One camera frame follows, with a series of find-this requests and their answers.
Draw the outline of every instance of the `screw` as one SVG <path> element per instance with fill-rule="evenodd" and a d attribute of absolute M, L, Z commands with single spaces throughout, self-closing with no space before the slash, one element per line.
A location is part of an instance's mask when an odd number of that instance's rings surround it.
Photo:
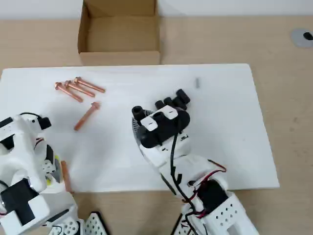
<path fill-rule="evenodd" d="M 83 125 L 84 123 L 87 121 L 87 119 L 91 116 L 91 114 L 100 109 L 100 104 L 99 102 L 93 102 L 91 104 L 90 109 L 88 109 L 88 111 L 85 113 L 85 115 L 83 115 L 83 117 L 78 121 L 78 123 L 75 125 L 74 130 L 78 131 Z"/>
<path fill-rule="evenodd" d="M 101 88 L 101 87 L 95 86 L 95 85 L 93 85 L 93 84 L 91 84 L 91 83 L 89 83 L 89 82 L 84 81 L 81 77 L 76 77 L 76 78 L 74 79 L 74 83 L 76 83 L 76 84 L 82 84 L 82 85 L 84 85 L 84 86 L 86 86 L 86 87 L 95 89 L 95 90 L 97 90 L 97 91 L 99 91 L 99 92 L 102 92 L 102 93 L 104 93 L 104 92 L 106 91 L 105 89 L 103 89 L 103 88 Z"/>
<path fill-rule="evenodd" d="M 89 95 L 89 96 L 91 96 L 91 97 L 95 97 L 95 94 L 94 94 L 93 92 L 90 92 L 90 91 L 87 91 L 87 90 L 81 88 L 80 86 L 78 86 L 78 84 L 77 84 L 77 85 L 73 84 L 72 81 L 69 81 L 69 80 L 66 81 L 66 82 L 64 83 L 64 86 L 65 86 L 66 88 L 71 87 L 71 88 L 73 88 L 74 90 L 77 90 L 77 91 L 79 91 L 79 92 L 82 92 L 82 93 L 84 93 L 84 94 L 86 94 L 86 95 Z"/>
<path fill-rule="evenodd" d="M 68 94 L 69 96 L 73 97 L 74 99 L 76 99 L 78 102 L 83 102 L 83 99 L 81 97 L 79 97 L 78 95 L 68 91 L 61 82 L 56 82 L 55 83 L 55 89 L 56 90 L 61 90 L 63 91 L 65 94 Z"/>

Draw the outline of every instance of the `copper bolt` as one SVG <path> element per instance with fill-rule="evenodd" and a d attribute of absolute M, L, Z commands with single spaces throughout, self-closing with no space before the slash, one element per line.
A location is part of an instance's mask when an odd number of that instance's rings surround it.
<path fill-rule="evenodd" d="M 68 94 L 69 96 L 73 97 L 73 98 L 76 99 L 78 102 L 83 102 L 83 99 L 82 99 L 80 96 L 78 96 L 78 95 L 76 95 L 76 94 L 74 94 L 74 93 L 68 91 L 68 90 L 62 85 L 61 82 L 56 82 L 56 83 L 55 83 L 55 89 L 56 89 L 56 90 L 61 90 L 61 91 L 63 91 L 65 94 Z"/>
<path fill-rule="evenodd" d="M 74 192 L 70 185 L 70 179 L 69 179 L 69 173 L 68 173 L 66 161 L 61 161 L 61 168 L 62 168 L 62 174 L 63 174 L 64 184 L 65 184 L 65 190 L 73 194 Z"/>
<path fill-rule="evenodd" d="M 76 84 L 82 84 L 82 85 L 84 85 L 84 86 L 86 86 L 86 87 L 95 89 L 95 90 L 97 90 L 97 91 L 99 91 L 99 92 L 102 92 L 102 93 L 106 92 L 105 89 L 103 89 L 103 88 L 101 88 L 101 87 L 98 87 L 98 86 L 95 86 L 95 85 L 93 85 L 93 84 L 91 84 L 91 83 L 89 83 L 89 82 L 86 82 L 86 81 L 84 81 L 81 77 L 76 77 L 76 78 L 74 79 L 74 82 L 75 82 Z"/>
<path fill-rule="evenodd" d="M 85 113 L 85 115 L 78 121 L 78 123 L 75 125 L 74 130 L 78 131 L 83 125 L 84 123 L 87 121 L 87 119 L 91 116 L 91 114 L 100 109 L 100 104 L 99 102 L 93 102 L 91 104 L 91 108 L 88 109 L 88 111 Z"/>
<path fill-rule="evenodd" d="M 84 93 L 84 94 L 86 94 L 86 95 L 89 95 L 89 96 L 91 96 L 91 97 L 95 97 L 95 94 L 94 94 L 93 92 L 90 92 L 90 91 L 87 91 L 87 90 L 81 88 L 80 86 L 78 86 L 78 84 L 77 84 L 77 85 L 73 84 L 72 81 L 69 81 L 69 80 L 66 81 L 66 82 L 64 83 L 64 86 L 65 86 L 66 88 L 71 87 L 71 88 L 73 88 L 74 90 L 77 90 L 77 91 L 79 91 L 79 92 L 82 92 L 82 93 Z"/>

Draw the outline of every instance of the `white wall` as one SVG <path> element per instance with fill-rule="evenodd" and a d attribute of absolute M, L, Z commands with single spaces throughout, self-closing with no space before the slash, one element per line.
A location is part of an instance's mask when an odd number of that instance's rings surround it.
<path fill-rule="evenodd" d="M 0 0 L 0 19 L 78 18 L 83 0 Z M 159 0 L 164 16 L 313 15 L 313 0 Z"/>

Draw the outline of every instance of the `wooden table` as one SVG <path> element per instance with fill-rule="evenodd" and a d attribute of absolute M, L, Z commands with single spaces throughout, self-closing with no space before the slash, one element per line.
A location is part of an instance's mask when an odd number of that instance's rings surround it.
<path fill-rule="evenodd" d="M 0 21 L 0 68 L 80 66 L 78 27 L 77 20 Z M 264 235 L 313 231 L 313 49 L 292 44 L 296 27 L 313 31 L 313 17 L 161 21 L 163 64 L 251 65 L 281 187 L 236 194 Z M 82 218 L 100 210 L 114 235 L 170 234 L 180 211 L 169 192 L 77 193 L 75 199 Z"/>

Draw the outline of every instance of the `bolt head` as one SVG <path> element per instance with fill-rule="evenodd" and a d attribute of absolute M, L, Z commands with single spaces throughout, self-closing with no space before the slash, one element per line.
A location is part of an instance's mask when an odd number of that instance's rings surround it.
<path fill-rule="evenodd" d="M 94 107 L 95 109 L 100 109 L 100 103 L 99 102 L 93 102 L 92 107 Z"/>
<path fill-rule="evenodd" d="M 62 82 L 56 82 L 55 83 L 55 89 L 58 90 L 59 89 L 59 86 L 62 85 Z"/>
<path fill-rule="evenodd" d="M 78 81 L 81 81 L 81 80 L 82 80 L 81 77 L 76 77 L 76 78 L 74 78 L 74 82 L 75 82 L 75 83 L 78 83 Z"/>
<path fill-rule="evenodd" d="M 64 82 L 64 86 L 65 86 L 65 87 L 68 87 L 69 83 L 71 83 L 71 81 L 69 81 L 69 80 L 65 81 L 65 82 Z"/>

